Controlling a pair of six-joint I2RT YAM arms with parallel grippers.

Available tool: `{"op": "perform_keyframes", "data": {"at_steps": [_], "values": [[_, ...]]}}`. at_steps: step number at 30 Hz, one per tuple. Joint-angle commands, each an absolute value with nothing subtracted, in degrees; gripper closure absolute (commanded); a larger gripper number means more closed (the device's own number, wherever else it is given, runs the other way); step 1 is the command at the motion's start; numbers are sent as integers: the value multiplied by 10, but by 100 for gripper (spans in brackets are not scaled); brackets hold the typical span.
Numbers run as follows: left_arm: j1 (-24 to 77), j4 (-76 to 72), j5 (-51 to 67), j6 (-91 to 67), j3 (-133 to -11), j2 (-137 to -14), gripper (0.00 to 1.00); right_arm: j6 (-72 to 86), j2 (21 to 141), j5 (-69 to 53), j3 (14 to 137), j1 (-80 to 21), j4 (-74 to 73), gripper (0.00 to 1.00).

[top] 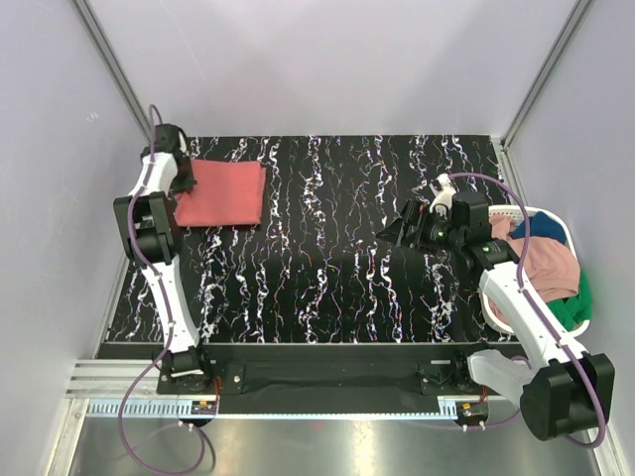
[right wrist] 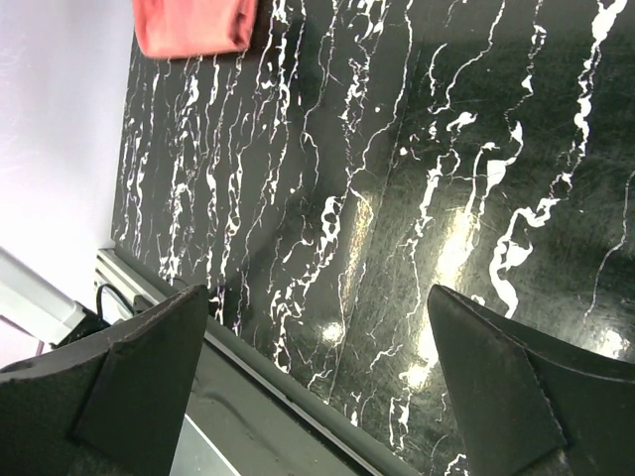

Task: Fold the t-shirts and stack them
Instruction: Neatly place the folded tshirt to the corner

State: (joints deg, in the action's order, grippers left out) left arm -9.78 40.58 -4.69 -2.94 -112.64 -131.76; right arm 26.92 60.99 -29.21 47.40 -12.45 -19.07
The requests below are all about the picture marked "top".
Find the red t-shirt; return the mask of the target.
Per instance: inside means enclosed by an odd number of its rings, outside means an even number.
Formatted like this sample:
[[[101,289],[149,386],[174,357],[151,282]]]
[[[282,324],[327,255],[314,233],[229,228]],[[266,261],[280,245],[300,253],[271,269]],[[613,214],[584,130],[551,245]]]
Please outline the red t-shirt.
[[[181,227],[259,225],[262,222],[266,168],[258,161],[193,160],[196,184],[176,197]]]

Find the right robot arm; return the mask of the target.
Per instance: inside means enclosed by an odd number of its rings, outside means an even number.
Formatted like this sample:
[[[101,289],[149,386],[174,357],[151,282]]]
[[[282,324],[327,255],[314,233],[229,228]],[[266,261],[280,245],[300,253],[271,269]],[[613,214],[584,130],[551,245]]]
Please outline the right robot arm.
[[[604,440],[615,369],[604,354],[591,354],[564,330],[526,277],[509,242],[494,237],[489,202],[459,192],[442,213],[410,200],[378,239],[422,253],[448,251],[477,275],[480,292],[501,309],[522,345],[527,364],[483,348],[450,368],[453,386],[472,393],[485,386],[512,403],[541,441],[596,429],[587,447]]]

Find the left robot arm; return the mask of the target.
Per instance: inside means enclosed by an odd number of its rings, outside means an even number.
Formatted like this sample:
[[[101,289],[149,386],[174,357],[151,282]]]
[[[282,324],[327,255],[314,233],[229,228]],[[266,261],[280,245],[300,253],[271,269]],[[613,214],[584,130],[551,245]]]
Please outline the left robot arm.
[[[113,201],[119,235],[129,260],[137,262],[152,293],[164,334],[164,382],[195,393],[213,383],[181,278],[183,235],[170,194],[195,185],[187,136],[173,124],[160,124],[141,153],[140,175],[124,196]]]

